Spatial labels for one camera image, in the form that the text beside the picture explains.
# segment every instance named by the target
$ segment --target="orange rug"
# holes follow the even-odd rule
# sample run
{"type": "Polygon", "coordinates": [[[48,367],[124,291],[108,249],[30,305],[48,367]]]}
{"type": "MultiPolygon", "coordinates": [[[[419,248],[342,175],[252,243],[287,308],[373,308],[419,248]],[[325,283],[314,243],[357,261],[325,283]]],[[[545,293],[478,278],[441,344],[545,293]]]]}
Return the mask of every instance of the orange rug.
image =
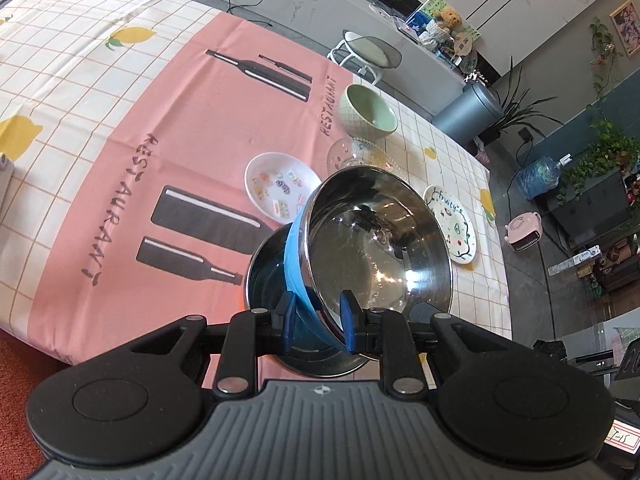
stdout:
{"type": "Polygon", "coordinates": [[[0,330],[0,479],[22,480],[44,464],[25,406],[37,384],[65,366],[0,330]]]}

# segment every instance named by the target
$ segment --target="green bowl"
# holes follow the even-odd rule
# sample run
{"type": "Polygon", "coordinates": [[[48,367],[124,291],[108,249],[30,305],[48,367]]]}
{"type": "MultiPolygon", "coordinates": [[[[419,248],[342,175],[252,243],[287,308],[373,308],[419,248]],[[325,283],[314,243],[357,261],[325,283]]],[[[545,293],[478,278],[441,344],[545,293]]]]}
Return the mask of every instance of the green bowl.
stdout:
{"type": "Polygon", "coordinates": [[[387,102],[371,88],[353,84],[340,97],[338,117],[351,137],[372,142],[398,129],[398,118],[387,102]]]}

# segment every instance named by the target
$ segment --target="gray cylindrical trash can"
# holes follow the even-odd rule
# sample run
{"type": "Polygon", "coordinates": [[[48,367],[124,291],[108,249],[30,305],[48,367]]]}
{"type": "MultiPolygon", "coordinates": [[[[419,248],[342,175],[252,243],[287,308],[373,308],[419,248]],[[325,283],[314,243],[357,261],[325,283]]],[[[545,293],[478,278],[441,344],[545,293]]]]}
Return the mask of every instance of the gray cylindrical trash can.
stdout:
{"type": "Polygon", "coordinates": [[[431,124],[464,146],[502,114],[500,101],[494,94],[482,83],[474,83],[437,114],[431,124]]]}

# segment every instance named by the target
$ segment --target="power strip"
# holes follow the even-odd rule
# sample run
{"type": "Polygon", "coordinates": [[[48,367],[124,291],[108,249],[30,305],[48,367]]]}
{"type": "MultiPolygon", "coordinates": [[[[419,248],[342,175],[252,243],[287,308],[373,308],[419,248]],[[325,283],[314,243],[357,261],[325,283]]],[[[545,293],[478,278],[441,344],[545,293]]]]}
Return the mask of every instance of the power strip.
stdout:
{"type": "Polygon", "coordinates": [[[14,174],[14,163],[4,153],[0,153],[0,207],[9,189],[12,174],[14,174]]]}

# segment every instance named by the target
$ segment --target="white checkered tablecloth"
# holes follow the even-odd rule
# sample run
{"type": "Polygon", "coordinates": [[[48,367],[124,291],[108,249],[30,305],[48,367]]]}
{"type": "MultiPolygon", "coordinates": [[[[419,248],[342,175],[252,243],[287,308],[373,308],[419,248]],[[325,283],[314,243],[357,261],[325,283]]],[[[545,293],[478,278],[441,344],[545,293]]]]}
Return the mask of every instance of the white checkered tablecloth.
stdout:
{"type": "Polygon", "coordinates": [[[357,75],[353,81],[378,92],[398,117],[398,130],[378,145],[408,171],[410,186],[420,196],[427,186],[442,186],[460,199],[472,217],[478,249],[471,264],[453,264],[451,313],[511,339],[509,293],[498,229],[480,202],[481,190],[486,190],[483,194],[489,196],[489,171],[460,145],[389,94],[357,75]],[[425,155],[425,150],[432,156],[434,153],[436,158],[425,155]]]}
{"type": "Polygon", "coordinates": [[[107,137],[219,12],[189,0],[13,0],[0,9],[0,140],[42,128],[17,159],[0,209],[2,328],[27,340],[50,248],[107,137]],[[153,34],[105,45],[131,27],[153,34]],[[15,116],[22,122],[8,121],[15,116]]]}

